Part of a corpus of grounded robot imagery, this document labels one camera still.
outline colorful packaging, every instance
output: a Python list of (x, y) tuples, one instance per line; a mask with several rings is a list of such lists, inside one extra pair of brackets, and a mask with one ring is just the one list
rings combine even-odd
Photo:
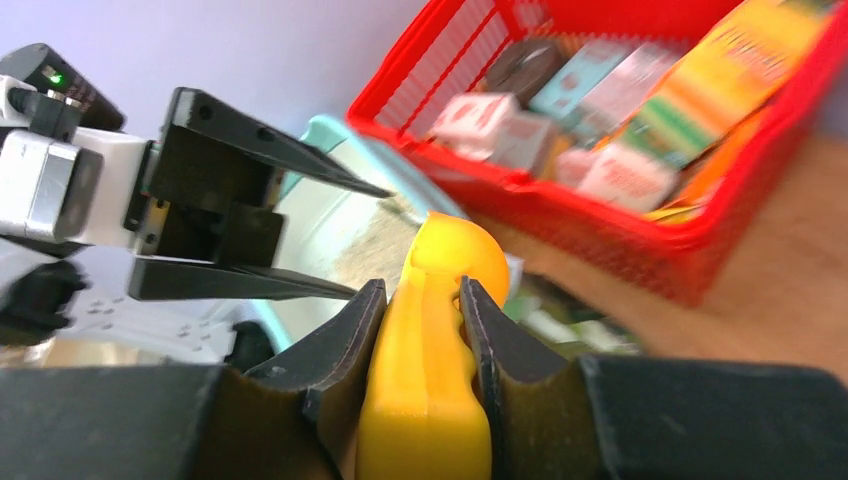
[(747, 0), (677, 63), (623, 140), (683, 168), (789, 79), (828, 20), (808, 2)]
[(564, 187), (577, 188), (598, 159), (595, 152), (571, 148), (556, 159), (556, 182)]
[(512, 94), (463, 93), (448, 102), (431, 133), (460, 155), (486, 160), (494, 152), (501, 126), (518, 112)]
[(704, 207), (688, 206), (688, 207), (672, 207), (654, 210), (642, 216), (649, 222), (656, 222), (661, 225), (679, 225), (686, 223), (701, 214)]
[(739, 124), (721, 145), (710, 152), (700, 171), (681, 189), (672, 205), (703, 205), (710, 200), (724, 176), (733, 166), (739, 152), (759, 131), (763, 118), (769, 109), (765, 108), (748, 117)]
[(598, 155), (577, 192), (637, 213), (650, 212), (677, 185), (670, 165), (613, 142)]
[(580, 100), (632, 51), (609, 40), (590, 40), (530, 100), (530, 110), (568, 131), (577, 124)]
[(572, 130), (578, 144), (592, 148), (617, 131), (678, 60), (679, 54), (652, 43), (628, 55), (580, 100), (577, 107), (580, 123)]
[(495, 151), (489, 162), (525, 170), (538, 178), (544, 173), (557, 130), (553, 120), (547, 117), (524, 112), (512, 115), (497, 132)]

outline table surface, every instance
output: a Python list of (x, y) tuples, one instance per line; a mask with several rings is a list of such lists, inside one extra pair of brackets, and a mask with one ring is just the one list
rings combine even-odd
[(848, 383), (848, 144), (814, 135), (697, 308), (475, 217), (504, 250), (620, 319), (659, 356), (813, 365)]

